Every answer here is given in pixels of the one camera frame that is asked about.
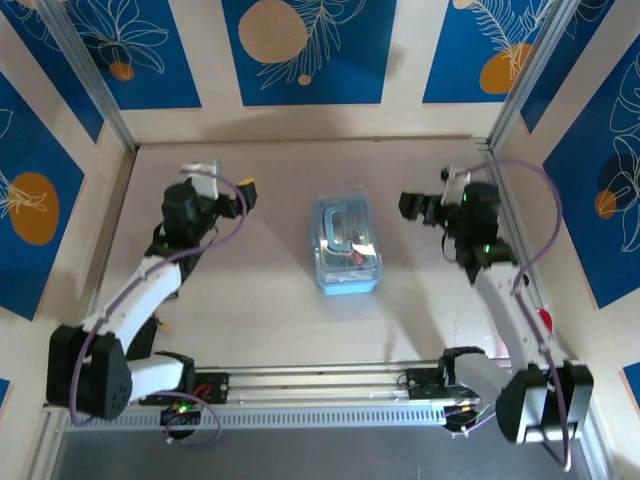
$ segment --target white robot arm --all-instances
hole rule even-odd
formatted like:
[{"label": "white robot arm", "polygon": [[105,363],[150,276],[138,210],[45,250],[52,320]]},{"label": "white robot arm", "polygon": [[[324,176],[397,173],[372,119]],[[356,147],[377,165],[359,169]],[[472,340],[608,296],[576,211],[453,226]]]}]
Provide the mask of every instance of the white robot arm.
[{"label": "white robot arm", "polygon": [[[520,268],[509,245],[498,237],[497,187],[472,183],[468,173],[453,167],[443,170],[441,178],[446,182],[443,195],[405,192],[400,212],[408,220],[423,215],[425,225],[440,226],[454,239],[456,263],[486,304],[509,351],[511,371],[476,347],[452,348],[445,350],[430,381],[441,387],[445,382],[464,385],[495,405],[500,430],[514,443],[562,440],[563,424],[571,439],[579,437],[593,378],[560,348],[530,298],[514,288]],[[566,422],[560,418],[559,397],[564,397]]]},{"label": "white robot arm", "polygon": [[[130,358],[132,344],[145,329],[153,312],[177,292],[196,267],[204,236],[215,228],[218,218],[235,218],[253,208],[257,193],[253,181],[236,186],[239,197],[219,194],[216,165],[192,164],[184,183],[165,190],[163,223],[153,234],[153,242],[129,281],[102,310],[90,315],[80,326],[60,326],[49,342],[47,400],[69,406],[76,392],[80,411],[105,419],[116,418],[126,405],[163,390],[190,393],[194,388],[193,359],[170,352]],[[181,252],[193,250],[193,254]],[[94,340],[87,350],[80,375],[74,384],[74,369],[90,332]]]}]

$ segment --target purple cable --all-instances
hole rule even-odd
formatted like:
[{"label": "purple cable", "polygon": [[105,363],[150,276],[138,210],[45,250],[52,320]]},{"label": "purple cable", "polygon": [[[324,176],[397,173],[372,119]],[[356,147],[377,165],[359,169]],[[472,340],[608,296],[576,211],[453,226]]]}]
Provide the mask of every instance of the purple cable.
[{"label": "purple cable", "polygon": [[84,343],[82,344],[82,347],[80,348],[80,352],[78,353],[78,358],[76,359],[76,363],[73,368],[73,374],[71,375],[71,388],[69,390],[69,412],[71,415],[71,421],[76,427],[82,427],[91,420],[91,418],[82,420],[78,416],[78,405],[77,405],[78,383],[80,382],[80,371],[82,370],[82,364],[84,362],[84,358],[87,356],[87,350],[89,349],[89,345],[93,341],[94,337],[97,335],[100,328],[102,328],[102,326],[105,323],[107,323],[111,314],[122,304],[122,302],[131,294],[131,292],[133,292],[136,289],[136,287],[140,285],[143,281],[145,281],[147,277],[151,275],[153,272],[159,270],[160,268],[170,263],[175,262],[176,260],[180,260],[181,258],[188,257],[190,255],[197,255],[199,253],[204,253],[211,248],[218,247],[223,243],[228,242],[233,237],[235,237],[235,235],[240,231],[240,228],[242,228],[242,225],[244,224],[244,220],[247,216],[248,208],[247,208],[247,202],[244,199],[242,192],[240,192],[240,190],[238,190],[238,188],[233,183],[231,183],[229,180],[227,180],[226,178],[220,175],[215,175],[213,173],[203,171],[203,170],[191,170],[188,168],[180,170],[180,173],[182,175],[187,175],[189,173],[196,173],[196,172],[205,177],[214,178],[222,182],[223,185],[227,186],[235,193],[236,197],[240,200],[240,204],[242,206],[242,214],[240,217],[240,221],[236,224],[236,226],[231,231],[231,233],[221,238],[217,242],[211,241],[209,242],[209,244],[205,246],[198,246],[198,247],[189,248],[187,250],[183,250],[181,252],[178,252],[174,255],[171,255],[165,258],[163,261],[158,262],[155,265],[152,265],[144,272],[143,275],[140,275],[133,282],[131,282],[127,286],[127,288],[125,288],[122,291],[122,293],[120,293],[120,295],[116,297],[116,299],[111,303],[111,305],[109,305],[106,308],[104,316],[96,322],[96,324],[93,326],[93,328],[87,335],[87,338],[85,339]]},{"label": "purple cable", "polygon": [[[218,428],[216,429],[216,433],[209,440],[205,440],[204,442],[200,442],[200,443],[184,443],[184,442],[180,441],[180,442],[176,443],[176,445],[180,445],[181,447],[188,447],[188,448],[202,448],[202,447],[208,447],[209,445],[212,445],[212,444],[214,444],[214,443],[216,443],[218,441],[218,439],[220,438],[220,434],[222,433],[222,421],[220,420],[220,416],[216,413],[216,411],[213,409],[213,407],[211,405],[209,405],[207,402],[205,402],[201,398],[196,397],[195,395],[190,395],[188,393],[181,393],[181,392],[161,391],[161,392],[156,392],[156,395],[164,395],[164,396],[167,396],[167,397],[185,398],[187,400],[191,400],[192,402],[197,402],[200,405],[202,405],[205,409],[207,409],[209,411],[209,413],[211,413],[211,415],[213,416],[214,420],[216,421],[216,424],[218,425]],[[179,418],[180,417],[174,417],[171,421],[167,422],[167,424],[165,425],[165,427],[164,427],[164,435],[165,435],[165,437],[167,437],[167,440],[169,440],[169,439],[173,440],[169,436],[169,427],[173,423],[175,423],[174,420],[178,420]]]},{"label": "purple cable", "polygon": [[[551,246],[555,243],[556,239],[558,238],[558,235],[560,234],[560,228],[562,227],[562,200],[560,198],[560,192],[558,192],[558,189],[553,184],[553,181],[551,180],[551,178],[549,178],[549,176],[547,175],[547,173],[544,171],[543,168],[538,167],[537,165],[534,165],[533,163],[527,162],[525,160],[501,159],[501,160],[495,160],[494,162],[485,162],[467,170],[466,172],[462,172],[461,174],[473,173],[479,170],[484,170],[486,168],[493,167],[495,165],[517,165],[537,173],[545,181],[545,183],[549,187],[549,190],[551,190],[551,193],[553,195],[553,200],[555,201],[555,204],[556,204],[556,224],[553,229],[553,233],[549,238],[549,241],[529,262],[527,262],[522,267],[520,267],[520,270],[516,274],[516,278],[513,282],[513,289],[512,289],[512,294],[514,295],[516,302],[518,303],[518,306],[520,307],[520,310],[524,315],[524,318],[529,324],[529,327],[533,331],[533,334],[536,337],[536,341],[538,342],[538,346],[543,347],[544,337],[540,332],[540,329],[538,328],[538,324],[531,317],[529,313],[529,309],[526,307],[526,304],[522,299],[522,294],[518,287],[520,286],[520,283],[524,278],[525,272],[527,272],[538,260],[540,260],[549,251]],[[546,443],[544,443],[543,446],[549,453],[552,454],[556,462],[558,462],[558,464],[560,464],[564,468],[565,472],[568,472],[571,469],[571,445],[569,443],[569,423],[568,423],[568,415],[567,415],[567,404],[565,403],[564,392],[560,387],[561,385],[560,375],[558,374],[558,369],[553,363],[553,359],[551,358],[551,354],[549,353],[549,350],[547,348],[541,348],[540,352],[542,353],[545,360],[549,364],[549,371],[551,372],[551,378],[553,379],[553,384],[556,386],[556,395],[558,400],[558,413],[560,415],[560,423],[562,425],[562,445],[564,450],[564,462],[560,460],[558,456],[555,455],[555,453],[553,453],[553,451],[549,448],[549,446]]]}]

